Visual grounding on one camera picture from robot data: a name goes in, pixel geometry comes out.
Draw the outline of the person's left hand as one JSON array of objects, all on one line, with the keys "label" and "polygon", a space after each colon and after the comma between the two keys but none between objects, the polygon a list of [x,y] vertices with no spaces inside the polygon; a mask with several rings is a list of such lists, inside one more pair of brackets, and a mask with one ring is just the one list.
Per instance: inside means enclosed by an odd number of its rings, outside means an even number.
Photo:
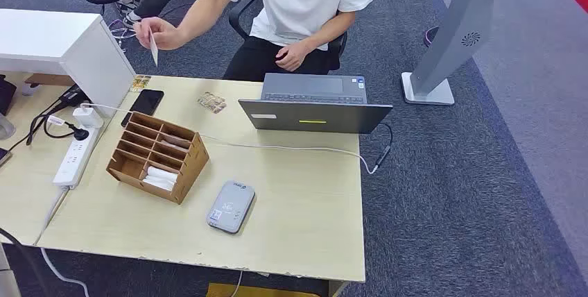
[{"label": "person's left hand", "polygon": [[306,56],[312,52],[312,48],[306,42],[296,42],[282,47],[276,55],[276,65],[286,71],[293,72],[298,69]]}]

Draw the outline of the person's right hand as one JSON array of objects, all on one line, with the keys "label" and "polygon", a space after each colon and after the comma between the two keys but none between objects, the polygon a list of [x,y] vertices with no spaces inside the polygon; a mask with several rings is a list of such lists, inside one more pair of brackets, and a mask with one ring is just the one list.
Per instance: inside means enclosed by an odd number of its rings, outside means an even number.
[{"label": "person's right hand", "polygon": [[153,41],[158,49],[175,50],[186,44],[184,33],[159,17],[144,18],[133,24],[136,38],[142,47],[150,48]]}]

